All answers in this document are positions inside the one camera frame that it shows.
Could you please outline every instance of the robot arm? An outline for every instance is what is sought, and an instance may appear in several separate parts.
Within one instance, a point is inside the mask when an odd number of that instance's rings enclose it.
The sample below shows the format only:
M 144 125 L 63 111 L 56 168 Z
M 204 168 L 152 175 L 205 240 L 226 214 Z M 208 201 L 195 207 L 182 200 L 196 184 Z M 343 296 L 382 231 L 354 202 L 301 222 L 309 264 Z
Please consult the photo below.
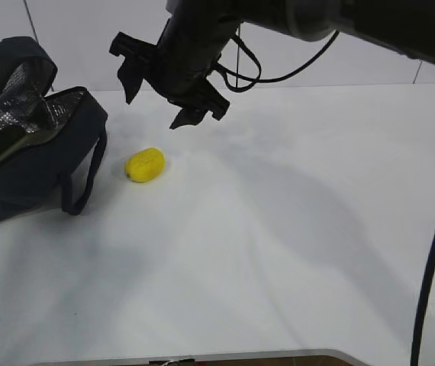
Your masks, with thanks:
M 119 33 L 111 53 L 131 103 L 146 79 L 182 111 L 171 128 L 220 120 L 230 103 L 207 80 L 243 22 L 306 41 L 339 30 L 435 63 L 435 0 L 169 0 L 172 17 L 157 45 Z

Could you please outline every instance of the white table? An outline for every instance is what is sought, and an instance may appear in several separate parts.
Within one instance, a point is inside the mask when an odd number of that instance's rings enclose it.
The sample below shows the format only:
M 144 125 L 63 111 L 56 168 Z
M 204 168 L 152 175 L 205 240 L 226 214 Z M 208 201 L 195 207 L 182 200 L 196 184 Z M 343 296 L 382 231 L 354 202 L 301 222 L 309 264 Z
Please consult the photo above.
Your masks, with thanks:
M 54 197 L 0 224 L 0 365 L 287 350 L 408 364 L 435 85 L 226 94 L 223 121 L 176 132 L 152 92 L 130 108 L 95 96 L 110 145 L 88 209 Z M 167 169 L 132 184 L 124 161 L 148 146 Z M 435 365 L 435 284 L 421 361 Z

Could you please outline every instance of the bag handle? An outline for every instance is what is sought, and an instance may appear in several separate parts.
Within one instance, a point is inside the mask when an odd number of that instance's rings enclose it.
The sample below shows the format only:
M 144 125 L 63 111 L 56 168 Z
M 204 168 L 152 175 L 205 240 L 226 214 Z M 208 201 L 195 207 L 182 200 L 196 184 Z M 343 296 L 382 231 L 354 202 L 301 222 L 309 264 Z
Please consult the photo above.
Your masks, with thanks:
M 72 175 L 64 172 L 60 174 L 60 184 L 62 187 L 62 210 L 63 212 L 71 215 L 78 216 L 82 213 L 83 209 L 89 202 L 92 189 L 94 188 L 94 180 L 97 172 L 102 164 L 102 158 L 104 157 L 105 148 L 108 145 L 108 135 L 104 130 L 99 136 L 97 145 L 94 149 L 94 154 L 92 155 L 92 161 L 90 163 L 89 175 L 87 176 L 87 184 L 85 190 L 77 200 L 73 202 L 73 183 Z

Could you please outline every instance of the lemon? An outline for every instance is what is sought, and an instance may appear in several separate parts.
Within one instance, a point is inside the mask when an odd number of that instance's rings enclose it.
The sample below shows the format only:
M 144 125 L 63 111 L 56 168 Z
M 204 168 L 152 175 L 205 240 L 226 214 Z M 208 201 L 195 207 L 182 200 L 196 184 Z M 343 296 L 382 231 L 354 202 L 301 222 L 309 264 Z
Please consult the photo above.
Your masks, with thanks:
M 145 183 L 162 174 L 164 168 L 163 152 L 151 147 L 129 159 L 124 170 L 131 181 Z

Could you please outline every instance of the white tabletop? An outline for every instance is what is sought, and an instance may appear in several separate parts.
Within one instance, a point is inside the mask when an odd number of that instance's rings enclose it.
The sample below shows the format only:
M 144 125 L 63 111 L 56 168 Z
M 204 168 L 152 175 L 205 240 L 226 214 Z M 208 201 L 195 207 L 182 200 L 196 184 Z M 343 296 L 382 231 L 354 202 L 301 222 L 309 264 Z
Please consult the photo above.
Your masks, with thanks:
M 0 224 L 0 365 L 284 350 L 408 364 L 435 85 L 226 93 L 223 121 L 176 132 L 152 92 L 95 96 L 110 145 L 85 213 L 54 197 Z M 125 160 L 149 146 L 166 171 L 130 183 Z M 425 332 L 435 365 L 435 284 Z

